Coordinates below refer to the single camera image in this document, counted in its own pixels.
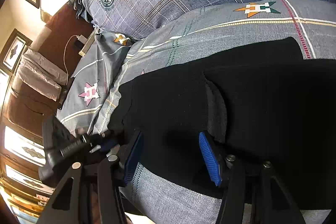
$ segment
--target light blue object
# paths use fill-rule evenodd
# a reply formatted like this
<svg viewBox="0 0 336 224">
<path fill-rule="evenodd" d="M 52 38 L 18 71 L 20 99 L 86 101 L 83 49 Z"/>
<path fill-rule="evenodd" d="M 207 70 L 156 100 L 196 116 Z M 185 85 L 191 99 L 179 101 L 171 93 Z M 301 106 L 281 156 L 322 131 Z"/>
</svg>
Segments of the light blue object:
<svg viewBox="0 0 336 224">
<path fill-rule="evenodd" d="M 205 136 L 204 132 L 199 134 L 199 148 L 201 149 L 205 165 L 207 166 L 211 181 L 219 186 L 222 182 L 221 174 L 219 173 L 219 163 L 216 159 L 214 152 Z"/>
</svg>

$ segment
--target screw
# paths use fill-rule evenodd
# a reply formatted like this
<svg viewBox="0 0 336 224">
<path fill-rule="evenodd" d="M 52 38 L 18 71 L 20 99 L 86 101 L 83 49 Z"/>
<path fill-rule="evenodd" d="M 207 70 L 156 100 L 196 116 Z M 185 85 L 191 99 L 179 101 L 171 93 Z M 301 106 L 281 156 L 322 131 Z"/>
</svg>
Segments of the screw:
<svg viewBox="0 0 336 224">
<path fill-rule="evenodd" d="M 75 162 L 75 163 L 72 164 L 72 168 L 73 169 L 78 169 L 80 167 L 81 167 L 81 163 L 80 162 Z"/>
<path fill-rule="evenodd" d="M 271 168 L 271 163 L 269 161 L 264 162 L 264 167 L 265 168 Z"/>
<path fill-rule="evenodd" d="M 227 156 L 226 156 L 226 159 L 227 159 L 228 161 L 235 161 L 235 160 L 236 160 L 236 156 L 234 156 L 234 155 L 227 155 Z"/>
<path fill-rule="evenodd" d="M 109 161 L 116 161 L 117 159 L 118 159 L 117 155 L 111 155 L 111 156 L 108 157 Z"/>
</svg>

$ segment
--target red stripe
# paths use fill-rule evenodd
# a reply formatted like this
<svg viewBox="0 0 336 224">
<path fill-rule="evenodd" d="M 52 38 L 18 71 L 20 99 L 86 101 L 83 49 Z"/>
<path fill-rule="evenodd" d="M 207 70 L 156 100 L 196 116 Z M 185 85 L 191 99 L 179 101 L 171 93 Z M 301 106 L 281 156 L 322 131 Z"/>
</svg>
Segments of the red stripe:
<svg viewBox="0 0 336 224">
<path fill-rule="evenodd" d="M 310 53 L 309 53 L 308 48 L 307 48 L 307 45 L 306 45 L 306 42 L 305 42 L 305 40 L 303 39 L 303 36 L 302 36 L 302 34 L 301 34 L 301 31 L 300 31 L 300 29 L 299 29 L 299 26 L 298 26 L 297 23 L 296 23 L 296 20 L 295 20 L 295 18 L 294 18 L 294 16 L 293 16 L 293 13 L 292 13 L 291 9 L 287 6 L 287 4 L 285 3 L 284 0 L 281 0 L 281 1 L 282 1 L 282 3 L 284 4 L 284 6 L 287 8 L 287 10 L 288 10 L 288 12 L 289 12 L 289 14 L 290 14 L 290 16 L 291 16 L 293 22 L 294 22 L 296 31 L 297 31 L 297 33 L 298 33 L 298 35 L 299 35 L 299 37 L 300 37 L 300 41 L 301 41 L 301 43 L 302 43 L 302 46 L 303 46 L 304 52 L 306 53 L 307 58 L 308 58 L 308 59 L 311 59 L 311 57 L 310 57 Z"/>
</svg>

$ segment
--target silver rivet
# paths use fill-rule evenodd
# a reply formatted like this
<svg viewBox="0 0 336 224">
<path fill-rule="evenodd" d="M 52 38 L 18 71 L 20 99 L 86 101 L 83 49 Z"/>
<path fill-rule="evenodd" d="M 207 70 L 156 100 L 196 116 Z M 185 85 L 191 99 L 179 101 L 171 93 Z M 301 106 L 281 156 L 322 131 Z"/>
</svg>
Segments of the silver rivet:
<svg viewBox="0 0 336 224">
<path fill-rule="evenodd" d="M 117 155 L 111 155 L 111 156 L 108 157 L 109 161 L 116 161 L 117 159 L 118 159 Z"/>
<path fill-rule="evenodd" d="M 265 168 L 270 168 L 271 167 L 271 163 L 269 161 L 265 161 L 264 162 L 264 167 Z"/>
<path fill-rule="evenodd" d="M 80 167 L 81 167 L 81 163 L 80 162 L 75 162 L 75 163 L 72 164 L 72 168 L 73 169 L 78 169 Z"/>
<path fill-rule="evenodd" d="M 226 156 L 226 159 L 227 159 L 228 161 L 235 161 L 235 160 L 236 160 L 236 156 L 235 156 L 235 155 L 227 155 L 227 156 Z"/>
</svg>

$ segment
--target white cable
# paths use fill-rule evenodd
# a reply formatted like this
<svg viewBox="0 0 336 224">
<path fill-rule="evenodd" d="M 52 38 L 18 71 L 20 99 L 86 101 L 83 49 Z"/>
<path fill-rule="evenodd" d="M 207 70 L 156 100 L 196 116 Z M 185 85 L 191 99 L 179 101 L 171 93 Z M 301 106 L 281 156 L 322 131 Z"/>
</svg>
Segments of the white cable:
<svg viewBox="0 0 336 224">
<path fill-rule="evenodd" d="M 71 38 L 73 38 L 73 37 L 77 37 L 77 39 L 79 39 L 79 35 L 76 35 L 76 34 L 72 35 L 72 36 L 69 38 L 69 40 L 68 40 L 68 42 L 67 42 L 67 44 L 65 45 L 65 48 L 64 48 L 63 64 L 64 64 L 64 67 L 65 67 L 65 70 L 67 71 L 67 83 L 66 83 L 65 85 L 68 84 L 68 78 L 69 78 L 68 69 L 67 69 L 67 66 L 65 65 L 65 51 L 67 50 L 67 46 L 68 46 L 68 44 L 69 44 Z"/>
</svg>

